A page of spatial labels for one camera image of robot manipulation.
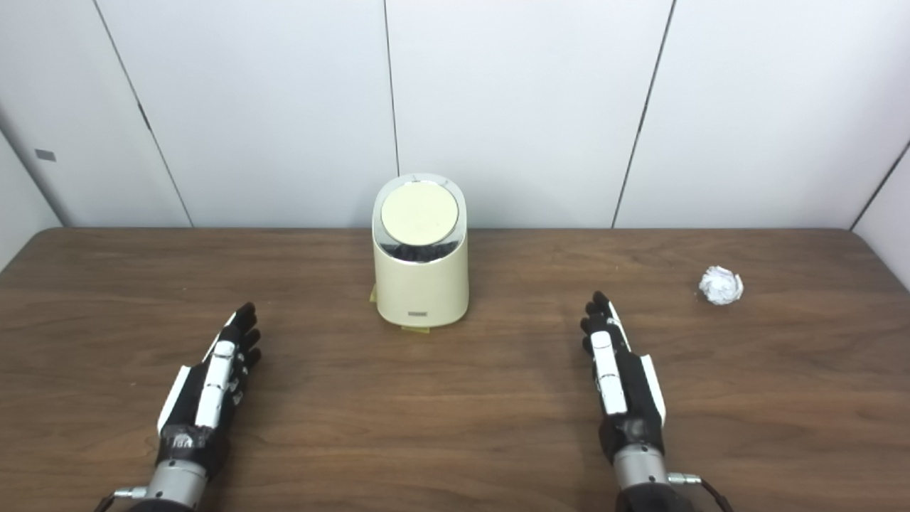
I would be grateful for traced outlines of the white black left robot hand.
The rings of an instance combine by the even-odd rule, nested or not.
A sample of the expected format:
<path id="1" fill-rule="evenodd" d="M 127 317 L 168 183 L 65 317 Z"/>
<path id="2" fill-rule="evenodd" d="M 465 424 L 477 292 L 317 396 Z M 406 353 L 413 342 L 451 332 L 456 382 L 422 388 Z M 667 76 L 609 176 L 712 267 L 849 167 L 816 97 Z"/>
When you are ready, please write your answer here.
<path id="1" fill-rule="evenodd" d="M 157 464 L 197 464 L 209 479 L 222 469 L 248 375 L 262 356 L 256 324 L 255 305 L 243 304 L 215 335 L 200 362 L 179 368 L 157 419 Z"/>

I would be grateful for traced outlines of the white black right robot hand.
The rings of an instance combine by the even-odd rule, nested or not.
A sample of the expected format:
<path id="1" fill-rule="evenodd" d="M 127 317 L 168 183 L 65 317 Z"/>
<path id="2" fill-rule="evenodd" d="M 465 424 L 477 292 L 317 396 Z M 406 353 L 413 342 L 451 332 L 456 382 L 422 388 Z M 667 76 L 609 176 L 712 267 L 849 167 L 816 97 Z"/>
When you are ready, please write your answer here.
<path id="1" fill-rule="evenodd" d="M 600 398 L 602 453 L 613 461 L 621 450 L 645 445 L 664 455 L 666 407 L 653 360 L 631 350 L 623 322 L 603 292 L 594 292 L 585 312 L 579 327 Z"/>

